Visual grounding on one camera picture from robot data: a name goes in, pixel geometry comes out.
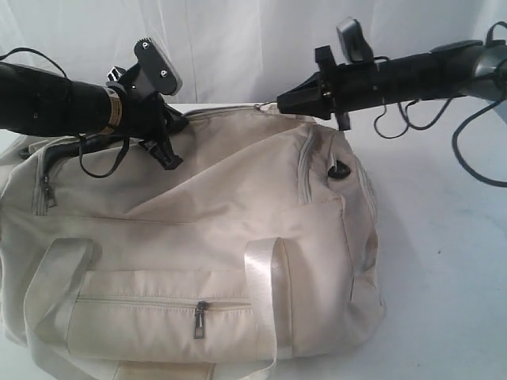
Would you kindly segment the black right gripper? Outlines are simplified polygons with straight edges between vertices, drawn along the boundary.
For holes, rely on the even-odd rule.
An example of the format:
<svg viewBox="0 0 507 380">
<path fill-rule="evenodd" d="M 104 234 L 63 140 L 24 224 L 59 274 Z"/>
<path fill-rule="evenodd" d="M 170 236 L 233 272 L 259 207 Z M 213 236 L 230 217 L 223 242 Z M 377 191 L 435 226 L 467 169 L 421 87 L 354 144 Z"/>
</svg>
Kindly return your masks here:
<svg viewBox="0 0 507 380">
<path fill-rule="evenodd" d="M 336 64 L 329 45 L 314 51 L 319 73 L 313 73 L 305 82 L 276 98 L 282 114 L 312 116 L 329 119 L 329 111 L 336 116 L 339 131 L 351 129 L 349 113 L 376 106 L 373 74 L 376 64 L 373 56 Z"/>
</svg>

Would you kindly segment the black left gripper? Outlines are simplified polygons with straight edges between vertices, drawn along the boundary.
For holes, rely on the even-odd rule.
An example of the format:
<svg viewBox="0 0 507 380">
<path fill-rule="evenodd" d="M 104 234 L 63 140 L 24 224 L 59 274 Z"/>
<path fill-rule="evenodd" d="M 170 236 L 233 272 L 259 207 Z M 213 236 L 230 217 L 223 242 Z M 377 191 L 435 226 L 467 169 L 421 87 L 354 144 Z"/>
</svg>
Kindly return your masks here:
<svg viewBox="0 0 507 380">
<path fill-rule="evenodd" d="M 164 170 L 176 169 L 183 159 L 174 153 L 169 139 L 159 139 L 166 136 L 166 130 L 182 131 L 187 119 L 163 100 L 140 66 L 128 70 L 114 66 L 107 78 L 107 86 L 116 91 L 122 104 L 120 133 L 146 139 L 142 148 Z"/>
</svg>

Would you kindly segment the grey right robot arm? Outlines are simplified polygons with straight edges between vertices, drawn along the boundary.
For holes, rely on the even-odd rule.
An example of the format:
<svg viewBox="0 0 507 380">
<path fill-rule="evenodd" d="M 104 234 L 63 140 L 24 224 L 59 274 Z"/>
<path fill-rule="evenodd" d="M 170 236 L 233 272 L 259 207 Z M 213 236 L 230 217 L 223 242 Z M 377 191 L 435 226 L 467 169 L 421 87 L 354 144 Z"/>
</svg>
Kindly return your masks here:
<svg viewBox="0 0 507 380">
<path fill-rule="evenodd" d="M 336 118 L 350 129 L 349 113 L 402 103 L 478 97 L 493 100 L 506 83 L 505 40 L 465 40 L 398 59 L 341 63 L 328 46 L 315 50 L 318 70 L 277 97 L 283 114 Z"/>
</svg>

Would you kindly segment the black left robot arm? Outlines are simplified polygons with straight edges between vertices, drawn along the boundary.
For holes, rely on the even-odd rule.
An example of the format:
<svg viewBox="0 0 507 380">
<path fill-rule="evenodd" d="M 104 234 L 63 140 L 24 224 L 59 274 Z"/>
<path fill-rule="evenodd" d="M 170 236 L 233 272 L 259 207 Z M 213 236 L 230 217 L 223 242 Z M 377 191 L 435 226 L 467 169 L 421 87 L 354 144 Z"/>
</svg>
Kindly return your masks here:
<svg viewBox="0 0 507 380">
<path fill-rule="evenodd" d="M 74 137 L 59 155 L 83 155 L 137 139 L 165 170 L 182 162 L 170 135 L 187 124 L 163 100 L 173 89 L 164 67 L 148 74 L 140 63 L 105 86 L 71 81 L 29 66 L 1 65 L 1 127 L 42 138 Z"/>
</svg>

